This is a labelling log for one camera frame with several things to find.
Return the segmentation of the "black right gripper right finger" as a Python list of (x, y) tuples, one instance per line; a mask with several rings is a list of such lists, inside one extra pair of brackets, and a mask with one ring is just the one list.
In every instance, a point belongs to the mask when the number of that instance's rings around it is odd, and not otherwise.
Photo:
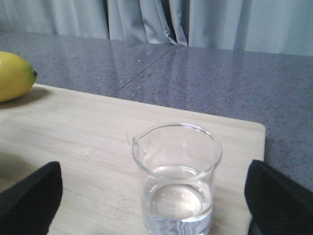
[(264, 235), (311, 235), (313, 193), (263, 161), (253, 160), (245, 183), (248, 209)]

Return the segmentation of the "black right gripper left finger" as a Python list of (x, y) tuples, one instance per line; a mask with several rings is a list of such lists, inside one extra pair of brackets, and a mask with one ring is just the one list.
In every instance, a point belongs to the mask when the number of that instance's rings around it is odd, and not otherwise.
[(48, 234), (61, 199), (61, 166), (49, 162), (0, 193), (0, 233)]

